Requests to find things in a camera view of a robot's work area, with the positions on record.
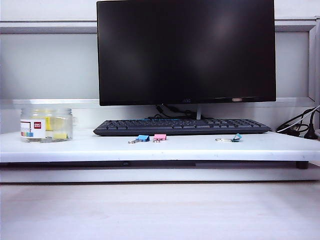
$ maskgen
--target black keyboard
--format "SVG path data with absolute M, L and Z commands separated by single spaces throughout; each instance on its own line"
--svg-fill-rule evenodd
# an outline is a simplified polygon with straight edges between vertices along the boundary
M 262 134 L 270 127 L 250 119 L 107 120 L 93 132 L 101 136 Z

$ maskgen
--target desk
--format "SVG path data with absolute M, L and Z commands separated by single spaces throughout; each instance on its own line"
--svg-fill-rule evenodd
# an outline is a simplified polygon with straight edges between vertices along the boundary
M 2 185 L 3 240 L 318 240 L 320 182 Z
M 6 167 L 3 164 L 32 163 L 33 167 L 50 168 L 2 169 L 1 181 L 23 182 L 24 177 L 31 182 L 320 179 L 317 167 L 300 170 L 292 165 L 296 161 L 320 160 L 319 141 L 274 132 L 244 134 L 240 142 L 217 142 L 216 138 L 230 138 L 230 135 L 168 136 L 159 143 L 128 144 L 133 137 L 97 136 L 92 129 L 76 129 L 73 140 L 52 143 L 25 143 L 20 141 L 17 132 L 2 134 L 2 167 Z

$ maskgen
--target monitor screen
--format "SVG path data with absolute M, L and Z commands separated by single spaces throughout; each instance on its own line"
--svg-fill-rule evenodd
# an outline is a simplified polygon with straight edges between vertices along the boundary
M 108 105 L 276 100 L 273 0 L 97 2 Z

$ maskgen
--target glass jar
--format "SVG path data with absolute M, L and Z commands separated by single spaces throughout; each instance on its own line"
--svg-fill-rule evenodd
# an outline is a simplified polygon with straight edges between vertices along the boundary
M 23 108 L 21 140 L 27 143 L 51 143 L 71 140 L 73 116 L 70 108 Z

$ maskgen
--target monitor stand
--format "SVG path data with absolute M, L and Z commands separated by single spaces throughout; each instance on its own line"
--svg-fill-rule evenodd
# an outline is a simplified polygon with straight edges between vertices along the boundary
M 197 120 L 201 119 L 201 111 L 202 111 L 202 105 L 197 104 L 197 107 L 196 107 L 196 119 Z

